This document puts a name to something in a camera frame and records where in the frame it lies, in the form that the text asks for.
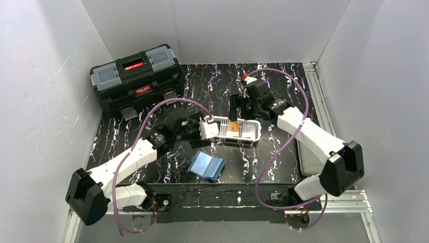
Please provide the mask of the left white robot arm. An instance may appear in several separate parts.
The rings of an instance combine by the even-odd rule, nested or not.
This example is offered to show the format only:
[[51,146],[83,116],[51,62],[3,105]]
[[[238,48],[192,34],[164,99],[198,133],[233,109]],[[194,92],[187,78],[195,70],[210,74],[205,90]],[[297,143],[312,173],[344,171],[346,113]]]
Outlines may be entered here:
[[179,117],[154,125],[146,136],[137,140],[135,147],[96,168],[88,171],[79,168],[73,172],[65,201],[86,226],[100,221],[113,204],[117,207],[141,206],[148,195],[143,187],[127,186],[118,190],[118,183],[167,154],[177,142],[202,141],[206,137],[203,126],[209,119],[197,112],[187,118]]

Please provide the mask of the white plastic basket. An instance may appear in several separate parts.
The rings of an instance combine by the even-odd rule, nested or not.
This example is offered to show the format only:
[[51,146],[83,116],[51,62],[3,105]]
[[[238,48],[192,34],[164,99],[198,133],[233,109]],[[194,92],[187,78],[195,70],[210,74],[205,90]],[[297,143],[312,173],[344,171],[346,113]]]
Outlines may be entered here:
[[211,142],[225,146],[257,145],[262,136],[262,126],[256,120],[231,121],[223,116],[206,116],[201,128]]

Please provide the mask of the blue leather card holder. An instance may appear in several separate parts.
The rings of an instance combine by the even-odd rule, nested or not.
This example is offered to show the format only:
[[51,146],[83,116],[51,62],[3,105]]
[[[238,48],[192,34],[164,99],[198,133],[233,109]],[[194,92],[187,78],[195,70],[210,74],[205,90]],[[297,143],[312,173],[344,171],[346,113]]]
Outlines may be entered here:
[[192,158],[188,171],[207,180],[219,178],[225,164],[225,158],[218,158],[198,151]]

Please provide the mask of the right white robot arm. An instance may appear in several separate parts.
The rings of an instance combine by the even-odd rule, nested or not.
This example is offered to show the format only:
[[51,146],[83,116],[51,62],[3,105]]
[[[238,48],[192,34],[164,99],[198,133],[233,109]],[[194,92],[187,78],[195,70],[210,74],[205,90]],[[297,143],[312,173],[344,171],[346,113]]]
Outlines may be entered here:
[[267,83],[254,79],[244,92],[230,96],[229,119],[270,121],[277,128],[295,135],[323,165],[322,172],[301,179],[286,193],[266,202],[274,210],[302,207],[305,202],[323,194],[340,196],[364,176],[362,146],[349,143],[324,131],[305,118],[300,110],[284,98],[275,98]]

